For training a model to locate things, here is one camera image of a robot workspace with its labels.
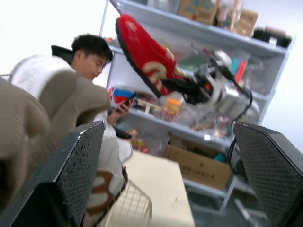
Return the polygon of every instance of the man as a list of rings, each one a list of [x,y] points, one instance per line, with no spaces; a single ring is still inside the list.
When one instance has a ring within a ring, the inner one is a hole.
[[[71,67],[89,80],[99,76],[107,63],[113,59],[113,53],[106,41],[97,35],[79,35],[72,45],[73,60]],[[129,106],[118,105],[108,116],[107,122],[114,126],[116,122],[127,115]]]
[[[50,55],[31,56],[23,60],[12,71],[11,83],[40,100],[44,88],[58,73],[73,74],[76,71],[85,77],[86,81],[87,79],[92,81],[113,58],[105,40],[95,35],[80,35],[75,38],[72,43],[72,51],[73,60],[70,65],[62,58]],[[104,121],[106,130],[103,134],[94,189],[84,215],[84,227],[96,226],[121,189],[125,187],[126,174],[122,170],[122,164],[132,156],[133,151],[126,140],[116,137],[115,129],[112,126],[119,118],[127,115],[128,110],[129,106],[118,106],[110,116],[107,116],[107,111],[103,111],[94,119],[94,121]]]

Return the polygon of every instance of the smartphone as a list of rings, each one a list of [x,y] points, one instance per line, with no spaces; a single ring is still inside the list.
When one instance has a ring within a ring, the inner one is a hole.
[[[129,105],[129,101],[131,101],[132,99],[134,99],[137,96],[137,93],[133,93],[127,100],[125,100],[120,106],[122,106],[123,104],[125,105]]]

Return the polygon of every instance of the black hair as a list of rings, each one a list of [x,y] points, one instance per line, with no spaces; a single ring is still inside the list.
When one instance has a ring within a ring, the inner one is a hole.
[[[107,42],[98,35],[79,35],[72,42],[71,48],[73,54],[75,54],[77,50],[83,50],[86,55],[96,54],[105,57],[107,62],[113,59],[113,53]]]

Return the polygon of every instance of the white table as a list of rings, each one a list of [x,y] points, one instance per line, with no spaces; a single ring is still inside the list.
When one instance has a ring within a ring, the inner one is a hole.
[[[178,163],[134,152],[131,179],[152,201],[152,227],[195,227]]]

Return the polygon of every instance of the shelf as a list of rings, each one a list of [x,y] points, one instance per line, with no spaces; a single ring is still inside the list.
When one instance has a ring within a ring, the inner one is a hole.
[[[227,192],[223,192],[223,191],[220,191],[218,189],[211,188],[211,187],[208,187],[206,185],[196,183],[196,182],[193,182],[193,181],[190,181],[190,180],[187,180],[187,179],[183,179],[183,182],[186,186],[189,186],[189,187],[191,187],[195,190],[204,191],[208,195],[212,195],[212,196],[215,196],[215,197],[224,198],[227,194]]]
[[[160,124],[164,126],[168,131],[171,131],[174,135],[198,143],[204,144],[210,148],[224,152],[226,147],[230,146],[231,138],[218,138],[211,136],[202,132],[192,130],[191,128],[180,125],[173,122],[167,122],[165,120],[156,118],[151,114],[144,113],[143,111],[130,108],[129,114],[135,115],[136,117],[141,117],[145,120],[151,121],[154,124]]]
[[[118,7],[122,13],[134,17],[139,23],[169,31],[190,40],[212,44],[219,48],[240,48],[262,57],[285,56],[287,53],[286,48],[250,39],[218,27],[205,25],[185,17],[130,2],[129,0],[119,0]]]
[[[264,100],[264,101],[267,101],[268,100],[268,95],[262,95],[262,94],[259,94],[255,91],[252,91],[252,96],[254,99],[258,99],[258,100]]]
[[[116,47],[116,46],[109,46],[109,48],[112,50],[112,52],[114,52],[114,53],[117,53],[117,54],[121,54],[121,55],[124,55],[124,53],[123,53],[123,51],[122,51],[122,49],[120,48],[120,47]],[[194,73],[193,72],[191,72],[191,71],[188,71],[188,70],[184,70],[184,69],[181,69],[181,68],[179,68],[181,71],[183,71],[184,73],[186,73],[187,74],[187,76],[189,76],[189,77],[192,77],[193,75],[194,75]]]

